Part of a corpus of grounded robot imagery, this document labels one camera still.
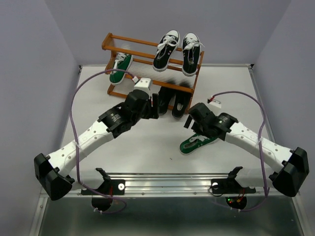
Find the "all black sneaker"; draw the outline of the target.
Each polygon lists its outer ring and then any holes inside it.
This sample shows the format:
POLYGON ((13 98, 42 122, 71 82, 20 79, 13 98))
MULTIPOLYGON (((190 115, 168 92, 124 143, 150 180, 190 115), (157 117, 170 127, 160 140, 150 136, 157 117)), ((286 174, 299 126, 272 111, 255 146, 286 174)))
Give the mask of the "all black sneaker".
POLYGON ((172 109, 172 116, 175 119, 180 119, 185 114, 189 105, 191 94, 189 92, 177 91, 175 95, 175 103, 172 109))
POLYGON ((164 115, 168 110, 168 105, 176 91, 171 88, 161 87, 158 92, 159 114, 164 115))

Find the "green sneaker white laces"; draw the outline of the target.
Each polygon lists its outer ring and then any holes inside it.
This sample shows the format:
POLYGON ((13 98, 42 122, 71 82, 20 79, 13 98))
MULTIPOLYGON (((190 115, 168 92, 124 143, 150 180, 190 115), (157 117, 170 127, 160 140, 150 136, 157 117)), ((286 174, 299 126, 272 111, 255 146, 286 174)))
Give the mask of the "green sneaker white laces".
POLYGON ((109 77, 111 84, 118 85, 124 80, 126 71, 129 69, 130 65, 132 64, 132 61, 133 55, 121 52, 117 53, 113 66, 113 69, 117 70, 111 71, 109 77))

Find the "black sneaker white laces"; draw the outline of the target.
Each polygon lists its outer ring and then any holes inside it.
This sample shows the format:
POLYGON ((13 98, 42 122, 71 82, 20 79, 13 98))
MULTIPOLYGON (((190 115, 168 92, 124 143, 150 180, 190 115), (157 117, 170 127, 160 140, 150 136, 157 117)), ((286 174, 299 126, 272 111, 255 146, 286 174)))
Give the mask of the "black sneaker white laces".
POLYGON ((178 48, 179 43, 180 34, 177 30, 170 30, 161 38, 153 61, 155 71, 162 72, 167 69, 170 57, 178 48))

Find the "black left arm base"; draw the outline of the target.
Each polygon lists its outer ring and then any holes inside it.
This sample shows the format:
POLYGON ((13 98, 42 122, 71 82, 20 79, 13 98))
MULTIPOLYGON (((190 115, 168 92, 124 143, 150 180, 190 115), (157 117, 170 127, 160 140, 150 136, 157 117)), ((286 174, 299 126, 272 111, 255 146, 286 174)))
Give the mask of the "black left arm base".
POLYGON ((117 179, 110 177, 102 168, 95 168, 92 171, 81 172, 81 181, 88 186, 88 189, 80 183, 78 187, 81 188, 81 195, 95 195, 93 189, 105 195, 124 195, 126 181, 124 179, 117 179))

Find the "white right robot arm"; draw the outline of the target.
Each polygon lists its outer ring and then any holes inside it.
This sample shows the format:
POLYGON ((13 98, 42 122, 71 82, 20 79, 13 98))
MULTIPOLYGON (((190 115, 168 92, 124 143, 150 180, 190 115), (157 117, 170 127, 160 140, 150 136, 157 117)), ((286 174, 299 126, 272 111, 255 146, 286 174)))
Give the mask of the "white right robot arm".
POLYGON ((204 137, 238 146, 260 160, 258 169, 239 166, 229 172, 227 178, 213 179, 210 189, 216 195, 252 194, 255 188, 263 187, 294 197, 310 172, 308 154, 304 149, 290 149, 273 143, 227 113, 216 116, 204 103, 197 103, 189 109, 184 127, 191 127, 204 137))

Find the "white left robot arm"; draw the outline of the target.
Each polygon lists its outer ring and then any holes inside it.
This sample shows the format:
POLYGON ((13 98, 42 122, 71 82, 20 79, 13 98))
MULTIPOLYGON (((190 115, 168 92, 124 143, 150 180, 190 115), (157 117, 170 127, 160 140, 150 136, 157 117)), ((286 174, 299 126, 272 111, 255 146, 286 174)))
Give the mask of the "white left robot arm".
POLYGON ((34 158, 36 179, 51 200, 61 199, 78 182, 69 173, 80 161, 103 144, 129 131, 141 119, 151 118, 158 118, 158 94, 149 96, 142 90, 133 90, 124 102, 100 115, 73 141, 48 155, 38 154, 34 158))

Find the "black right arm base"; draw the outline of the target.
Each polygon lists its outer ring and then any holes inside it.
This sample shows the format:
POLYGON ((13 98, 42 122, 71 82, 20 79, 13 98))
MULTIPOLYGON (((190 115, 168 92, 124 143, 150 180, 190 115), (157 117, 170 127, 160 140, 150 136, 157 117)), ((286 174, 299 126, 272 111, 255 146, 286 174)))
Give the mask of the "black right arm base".
POLYGON ((224 194, 254 194, 255 188, 242 187, 237 181, 238 173, 243 167, 236 167, 229 172, 227 178, 215 178, 211 180, 208 192, 213 196, 222 196, 224 194))

